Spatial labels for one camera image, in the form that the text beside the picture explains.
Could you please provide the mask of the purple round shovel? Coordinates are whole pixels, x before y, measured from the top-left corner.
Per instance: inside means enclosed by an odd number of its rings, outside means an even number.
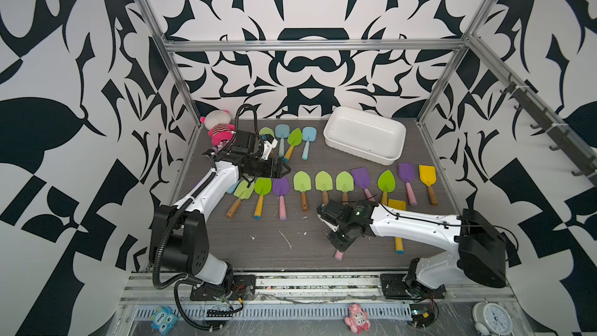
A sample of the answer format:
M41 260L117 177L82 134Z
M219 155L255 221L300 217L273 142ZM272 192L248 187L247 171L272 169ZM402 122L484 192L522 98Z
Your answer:
M287 211L285 196L290 191L290 183L287 177L272 180L272 191L278 197L279 219L281 219L281 221L286 221Z

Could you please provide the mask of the bright green shovel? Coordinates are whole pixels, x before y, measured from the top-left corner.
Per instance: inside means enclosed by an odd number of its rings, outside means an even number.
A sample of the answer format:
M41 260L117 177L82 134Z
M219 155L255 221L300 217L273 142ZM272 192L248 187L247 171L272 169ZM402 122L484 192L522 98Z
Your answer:
M272 190L272 179L258 178L255 183L254 191L259 195L257 206L254 213L255 219L261 219L264 208L264 197Z

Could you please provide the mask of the green shovel orange handle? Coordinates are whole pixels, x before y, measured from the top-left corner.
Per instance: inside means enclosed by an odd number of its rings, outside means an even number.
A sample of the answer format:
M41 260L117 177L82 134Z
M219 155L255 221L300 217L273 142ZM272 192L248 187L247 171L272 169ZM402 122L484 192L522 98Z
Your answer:
M267 142L275 141L275 133L269 127L263 127L259 130L259 135Z

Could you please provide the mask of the light blue shovel from box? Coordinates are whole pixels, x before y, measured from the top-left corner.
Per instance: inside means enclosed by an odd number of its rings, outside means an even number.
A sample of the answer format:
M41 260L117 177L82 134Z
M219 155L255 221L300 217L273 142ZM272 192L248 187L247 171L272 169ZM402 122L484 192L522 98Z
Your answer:
M227 194L233 194L236 190L236 188L239 185L239 181L235 182L230 188L227 189L226 193Z

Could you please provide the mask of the light blue round shovel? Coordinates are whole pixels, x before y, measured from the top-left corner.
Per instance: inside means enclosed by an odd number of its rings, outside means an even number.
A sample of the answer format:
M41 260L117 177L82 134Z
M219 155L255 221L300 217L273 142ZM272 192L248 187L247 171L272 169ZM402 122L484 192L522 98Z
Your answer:
M275 127L275 137L278 139L278 156L285 155L285 140L290 135L290 127L287 124L278 124Z

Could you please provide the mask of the light green shovel wooden handle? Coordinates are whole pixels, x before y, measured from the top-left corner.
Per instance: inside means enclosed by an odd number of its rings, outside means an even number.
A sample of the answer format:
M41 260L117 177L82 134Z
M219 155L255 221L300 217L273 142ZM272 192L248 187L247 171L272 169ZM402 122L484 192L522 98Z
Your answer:
M337 175L336 188L342 193L342 202L348 204L348 193L354 190L354 179L348 171L342 171Z

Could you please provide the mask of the purple square shovel pink handle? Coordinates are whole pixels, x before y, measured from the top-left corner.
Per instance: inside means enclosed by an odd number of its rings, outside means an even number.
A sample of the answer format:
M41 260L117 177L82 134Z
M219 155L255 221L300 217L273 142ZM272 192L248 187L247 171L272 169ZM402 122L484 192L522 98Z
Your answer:
M354 180L354 184L361 188L364 193L365 197L369 200L374 202L375 198L371 191L368 189L371 184L371 178L366 167L359 167L351 170L351 175Z

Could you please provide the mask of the light blue toy shovel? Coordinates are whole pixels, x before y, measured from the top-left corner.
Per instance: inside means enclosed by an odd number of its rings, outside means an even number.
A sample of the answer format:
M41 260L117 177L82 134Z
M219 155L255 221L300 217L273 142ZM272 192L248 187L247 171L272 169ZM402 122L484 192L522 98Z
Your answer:
M305 146L303 149L303 154L302 154L302 159L308 160L310 144L312 142L316 141L317 130L314 127L304 127L304 129L302 130L302 133L303 133L303 141L305 143Z

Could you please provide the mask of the green pointed shovel yellow handle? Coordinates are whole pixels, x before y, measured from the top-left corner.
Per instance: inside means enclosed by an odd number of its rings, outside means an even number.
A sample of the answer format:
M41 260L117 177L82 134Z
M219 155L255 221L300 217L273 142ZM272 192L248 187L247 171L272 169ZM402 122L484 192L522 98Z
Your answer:
M377 182L379 190L382 192L382 204L389 205L389 196L396 188L396 180L391 170L385 170L379 176Z

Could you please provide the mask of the purple pointed shovel pink handle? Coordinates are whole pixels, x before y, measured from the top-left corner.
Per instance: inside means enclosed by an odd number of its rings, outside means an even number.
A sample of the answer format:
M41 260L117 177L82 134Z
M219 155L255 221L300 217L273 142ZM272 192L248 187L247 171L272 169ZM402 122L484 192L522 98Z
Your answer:
M418 201L412 187L415 177L414 165L412 163L398 163L398 174L399 178L405 183L409 204L416 206Z

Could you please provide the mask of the yellow shovel wooden handle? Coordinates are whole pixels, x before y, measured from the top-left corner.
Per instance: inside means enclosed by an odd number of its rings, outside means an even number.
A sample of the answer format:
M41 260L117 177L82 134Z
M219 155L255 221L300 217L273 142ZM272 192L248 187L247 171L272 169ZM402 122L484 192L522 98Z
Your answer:
M420 176L421 182L427 188L430 204L433 206L438 206L438 199L435 194L435 190L433 188L433 185L437 181L435 168L433 166L420 165L419 166L419 176Z

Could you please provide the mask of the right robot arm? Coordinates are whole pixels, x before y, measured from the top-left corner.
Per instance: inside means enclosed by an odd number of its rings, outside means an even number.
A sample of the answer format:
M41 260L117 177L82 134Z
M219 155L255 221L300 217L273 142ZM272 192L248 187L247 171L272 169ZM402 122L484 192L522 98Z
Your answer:
M461 216L429 215L359 200L330 201L318 207L317 215L331 228L328 239L341 253L362 236L399 237L441 249L411 261L403 282L412 297L444 285L474 282L500 289L507 284L506 239L474 210Z

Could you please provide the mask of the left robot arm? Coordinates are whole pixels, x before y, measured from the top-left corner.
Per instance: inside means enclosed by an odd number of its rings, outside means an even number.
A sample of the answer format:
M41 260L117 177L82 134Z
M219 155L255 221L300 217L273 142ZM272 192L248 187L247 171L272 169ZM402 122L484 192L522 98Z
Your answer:
M205 176L178 202L154 212L149 261L157 289L179 281L229 284L231 266L210 253L206 223L238 181L279 179L290 173L291 168L275 155L277 145L273 135L238 131L222 149L211 147L203 153L209 163Z

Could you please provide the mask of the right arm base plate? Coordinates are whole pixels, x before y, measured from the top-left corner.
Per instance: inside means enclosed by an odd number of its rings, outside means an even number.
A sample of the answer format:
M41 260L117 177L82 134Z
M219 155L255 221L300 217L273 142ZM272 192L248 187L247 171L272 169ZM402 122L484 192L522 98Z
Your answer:
M406 274L382 274L379 276L382 295L387 300L423 301L434 298L443 300L446 295L445 286L429 289L415 280L407 280Z

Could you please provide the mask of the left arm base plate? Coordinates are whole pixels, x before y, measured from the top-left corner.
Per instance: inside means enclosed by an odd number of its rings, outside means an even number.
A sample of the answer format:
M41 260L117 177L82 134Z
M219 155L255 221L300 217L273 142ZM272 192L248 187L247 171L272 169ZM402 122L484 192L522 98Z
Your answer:
M237 275L232 278L226 278L221 285L202 284L194 286L191 290L191 301L211 301L223 300L230 301L252 300L255 294L257 277L255 275Z

